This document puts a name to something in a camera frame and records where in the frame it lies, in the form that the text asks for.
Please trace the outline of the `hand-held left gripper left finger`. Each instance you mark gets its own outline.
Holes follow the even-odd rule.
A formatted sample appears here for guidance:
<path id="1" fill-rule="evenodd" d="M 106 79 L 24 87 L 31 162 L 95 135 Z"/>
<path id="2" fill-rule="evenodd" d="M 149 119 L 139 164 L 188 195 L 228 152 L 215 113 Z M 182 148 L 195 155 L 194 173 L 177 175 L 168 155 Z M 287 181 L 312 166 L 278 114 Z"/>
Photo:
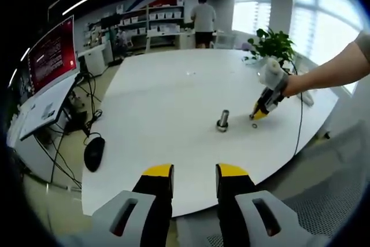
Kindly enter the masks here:
<path id="1" fill-rule="evenodd" d="M 131 191 L 93 213 L 87 246 L 165 246 L 172 217 L 172 164 L 148 168 Z"/>

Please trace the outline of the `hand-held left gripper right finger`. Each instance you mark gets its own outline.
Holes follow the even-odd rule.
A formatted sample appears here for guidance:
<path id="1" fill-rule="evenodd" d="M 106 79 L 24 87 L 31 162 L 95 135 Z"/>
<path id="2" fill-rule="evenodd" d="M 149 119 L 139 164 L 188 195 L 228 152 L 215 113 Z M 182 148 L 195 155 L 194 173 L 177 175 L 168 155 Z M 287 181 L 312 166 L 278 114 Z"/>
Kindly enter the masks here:
<path id="1" fill-rule="evenodd" d="M 258 191 L 242 168 L 216 165 L 217 215 L 224 246 L 311 246 L 295 211 L 268 191 Z"/>

